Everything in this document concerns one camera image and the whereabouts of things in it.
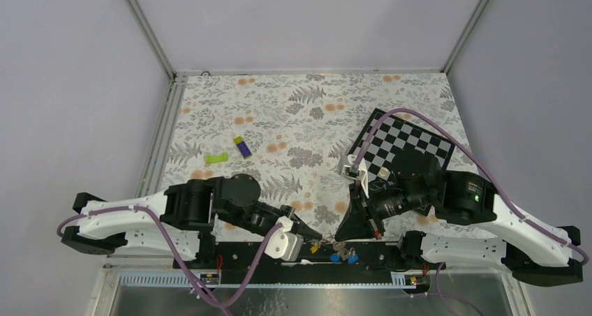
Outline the blue key tag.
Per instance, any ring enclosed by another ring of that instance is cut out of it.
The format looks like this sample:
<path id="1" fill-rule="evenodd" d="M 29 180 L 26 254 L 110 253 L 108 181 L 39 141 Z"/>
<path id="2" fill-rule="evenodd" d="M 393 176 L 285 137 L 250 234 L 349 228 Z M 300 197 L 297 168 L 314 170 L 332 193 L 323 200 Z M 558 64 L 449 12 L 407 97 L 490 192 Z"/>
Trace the blue key tag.
<path id="1" fill-rule="evenodd" d="M 333 253 L 330 255 L 330 261 L 331 262 L 340 262 L 341 256 L 338 253 Z"/>

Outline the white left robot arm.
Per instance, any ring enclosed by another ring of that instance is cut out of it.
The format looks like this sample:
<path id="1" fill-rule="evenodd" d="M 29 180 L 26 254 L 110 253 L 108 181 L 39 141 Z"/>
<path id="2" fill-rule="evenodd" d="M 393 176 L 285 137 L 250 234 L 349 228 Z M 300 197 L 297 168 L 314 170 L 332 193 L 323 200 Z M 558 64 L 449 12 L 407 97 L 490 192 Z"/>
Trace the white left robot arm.
<path id="1" fill-rule="evenodd" d="M 260 201 L 261 192 L 253 176 L 236 174 L 191 179 L 153 195 L 113 202 L 78 193 L 76 214 L 58 225 L 57 235 L 84 254 L 111 255 L 119 248 L 134 248 L 193 261 L 201 268 L 218 256 L 216 220 L 267 236 L 265 254 L 284 262 L 295 260 L 304 242 L 322 239 L 291 206 L 277 208 Z"/>

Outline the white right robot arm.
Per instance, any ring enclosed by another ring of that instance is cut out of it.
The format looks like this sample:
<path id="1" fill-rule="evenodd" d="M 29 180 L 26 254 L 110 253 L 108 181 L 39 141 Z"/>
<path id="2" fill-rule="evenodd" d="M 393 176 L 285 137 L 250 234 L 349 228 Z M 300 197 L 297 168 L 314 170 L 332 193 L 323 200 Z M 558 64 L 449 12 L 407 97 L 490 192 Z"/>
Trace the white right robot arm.
<path id="1" fill-rule="evenodd" d="M 365 164 L 344 156 L 339 173 L 351 180 L 350 204 L 335 239 L 385 236 L 385 221 L 409 211 L 433 208 L 438 219 L 486 230 L 489 237 L 444 237 L 417 230 L 402 234 L 389 269 L 433 269 L 441 263 L 488 266 L 538 287 L 580 283 L 583 265 L 572 255 L 580 243 L 574 226 L 552 227 L 518 208 L 510 208 L 485 178 L 445 171 L 434 156 L 414 149 L 398 153 L 369 179 Z"/>

